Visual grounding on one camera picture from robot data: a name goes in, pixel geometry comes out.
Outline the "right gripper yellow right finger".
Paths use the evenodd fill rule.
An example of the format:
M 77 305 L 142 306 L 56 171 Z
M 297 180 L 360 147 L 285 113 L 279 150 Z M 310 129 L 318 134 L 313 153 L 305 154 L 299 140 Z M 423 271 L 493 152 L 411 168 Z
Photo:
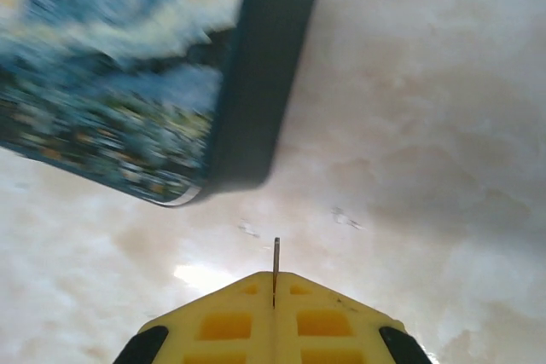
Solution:
M 404 324 L 292 273 L 276 283 L 276 363 L 429 363 Z

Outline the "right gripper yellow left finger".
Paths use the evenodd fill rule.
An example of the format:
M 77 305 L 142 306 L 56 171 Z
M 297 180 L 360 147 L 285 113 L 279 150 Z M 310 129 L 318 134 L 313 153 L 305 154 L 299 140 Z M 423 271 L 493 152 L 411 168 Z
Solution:
M 272 273 L 251 274 L 148 321 L 116 363 L 272 363 Z

